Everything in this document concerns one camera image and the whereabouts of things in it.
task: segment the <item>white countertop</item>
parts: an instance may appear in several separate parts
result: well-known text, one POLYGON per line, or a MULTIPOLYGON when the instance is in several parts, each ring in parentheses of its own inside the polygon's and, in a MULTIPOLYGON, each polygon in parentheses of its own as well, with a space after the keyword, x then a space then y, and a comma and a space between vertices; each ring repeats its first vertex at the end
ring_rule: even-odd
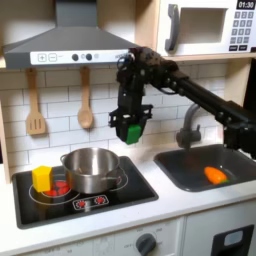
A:
POLYGON ((119 152, 132 159, 158 194, 158 200, 27 230, 16 225, 13 187, 5 184, 0 166, 0 255, 34 251, 256 197, 256 181, 199 193, 177 188, 153 162, 157 153, 170 147, 119 152))

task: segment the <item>cabinet knob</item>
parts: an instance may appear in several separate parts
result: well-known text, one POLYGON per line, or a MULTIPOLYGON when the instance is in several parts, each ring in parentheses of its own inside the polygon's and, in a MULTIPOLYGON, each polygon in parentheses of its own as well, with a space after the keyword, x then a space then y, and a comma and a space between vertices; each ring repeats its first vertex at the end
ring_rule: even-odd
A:
POLYGON ((138 238, 136 247, 142 256, 147 256, 156 247, 156 239, 151 234, 144 234, 138 238))

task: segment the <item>faucet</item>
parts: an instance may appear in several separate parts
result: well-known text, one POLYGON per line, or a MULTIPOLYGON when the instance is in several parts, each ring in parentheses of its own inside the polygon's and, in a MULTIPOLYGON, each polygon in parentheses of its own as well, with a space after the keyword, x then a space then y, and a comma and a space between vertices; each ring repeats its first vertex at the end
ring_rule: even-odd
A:
POLYGON ((196 130, 192 130, 192 119, 196 111, 200 108, 197 104, 193 104, 189 107, 185 119, 183 128, 176 135, 176 140, 180 148, 189 150, 192 142, 201 141, 200 125, 196 130))

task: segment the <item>microwave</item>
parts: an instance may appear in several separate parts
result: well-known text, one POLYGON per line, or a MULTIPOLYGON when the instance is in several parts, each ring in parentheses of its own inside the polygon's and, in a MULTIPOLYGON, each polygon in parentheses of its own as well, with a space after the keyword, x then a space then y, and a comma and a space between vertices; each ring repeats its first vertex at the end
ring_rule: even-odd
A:
POLYGON ((256 0, 161 0, 162 56, 256 52, 256 0))

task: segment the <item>digital clock display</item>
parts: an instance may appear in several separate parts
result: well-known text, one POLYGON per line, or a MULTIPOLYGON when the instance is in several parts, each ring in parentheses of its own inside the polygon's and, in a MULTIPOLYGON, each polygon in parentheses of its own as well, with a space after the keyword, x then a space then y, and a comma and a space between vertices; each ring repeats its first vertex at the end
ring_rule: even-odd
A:
POLYGON ((256 0, 238 0, 237 9, 238 10, 254 10, 256 0))

